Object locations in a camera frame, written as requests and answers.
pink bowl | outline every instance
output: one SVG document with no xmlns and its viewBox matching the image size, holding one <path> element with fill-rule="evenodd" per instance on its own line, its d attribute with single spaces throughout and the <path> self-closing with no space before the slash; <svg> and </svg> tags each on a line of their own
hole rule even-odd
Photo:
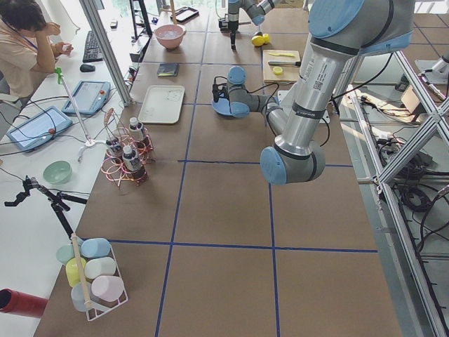
<svg viewBox="0 0 449 337">
<path fill-rule="evenodd" d="M 177 48 L 185 34 L 181 25 L 164 25 L 154 31 L 157 41 L 167 49 Z"/>
</svg>

tablet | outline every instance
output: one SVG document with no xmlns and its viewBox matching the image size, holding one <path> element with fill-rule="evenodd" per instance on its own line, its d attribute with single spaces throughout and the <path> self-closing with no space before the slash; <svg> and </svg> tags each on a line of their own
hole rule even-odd
<svg viewBox="0 0 449 337">
<path fill-rule="evenodd" d="M 80 81 L 72 95 L 78 105 L 79 113 L 93 115 L 106 103 L 111 91 L 111 84 L 104 81 Z M 74 114 L 75 110 L 70 100 L 64 104 L 62 112 Z"/>
<path fill-rule="evenodd" d="M 48 131 L 55 129 L 56 135 L 72 125 L 72 120 L 56 107 L 49 107 L 40 114 L 14 127 L 6 135 L 21 151 L 30 151 L 47 143 L 53 135 Z"/>
</svg>

green clip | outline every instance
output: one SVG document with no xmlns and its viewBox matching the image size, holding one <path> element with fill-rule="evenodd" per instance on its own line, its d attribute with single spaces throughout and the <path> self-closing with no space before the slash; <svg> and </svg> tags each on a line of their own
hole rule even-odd
<svg viewBox="0 0 449 337">
<path fill-rule="evenodd" d="M 62 69 L 57 67 L 55 69 L 55 73 L 58 74 L 58 84 L 61 84 L 61 80 L 62 80 Z"/>
</svg>

wooden stick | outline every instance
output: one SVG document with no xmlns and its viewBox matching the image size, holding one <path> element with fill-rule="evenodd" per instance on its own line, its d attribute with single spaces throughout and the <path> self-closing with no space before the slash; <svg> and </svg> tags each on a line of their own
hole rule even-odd
<svg viewBox="0 0 449 337">
<path fill-rule="evenodd" d="M 171 17 L 173 19 L 173 24 L 177 25 L 176 13 L 175 13 L 175 2 L 173 0 L 170 0 L 170 7 L 171 7 Z"/>
<path fill-rule="evenodd" d="M 78 274 L 79 274 L 79 279 L 81 281 L 81 288 L 83 289 L 84 305 L 86 306 L 87 310 L 90 310 L 90 309 L 92 309 L 91 297 L 89 296 L 89 289 L 87 287 L 87 281 L 86 281 L 86 276 L 84 274 L 83 263 L 81 262 L 81 254 L 79 253 L 78 237 L 75 233 L 72 234 L 72 245 L 73 245 L 73 251 L 75 252 L 76 266 L 78 267 Z"/>
</svg>

bowl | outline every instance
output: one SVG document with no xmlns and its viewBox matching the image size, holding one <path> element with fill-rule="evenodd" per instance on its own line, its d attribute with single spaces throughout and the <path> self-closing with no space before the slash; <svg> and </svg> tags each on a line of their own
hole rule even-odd
<svg viewBox="0 0 449 337">
<path fill-rule="evenodd" d="M 72 167 L 66 161 L 60 160 L 51 163 L 43 170 L 43 179 L 50 184 L 64 184 L 72 175 Z"/>
<path fill-rule="evenodd" d="M 154 31 L 157 41 L 167 49 L 177 48 L 184 38 L 185 28 L 182 25 L 164 25 Z"/>
</svg>

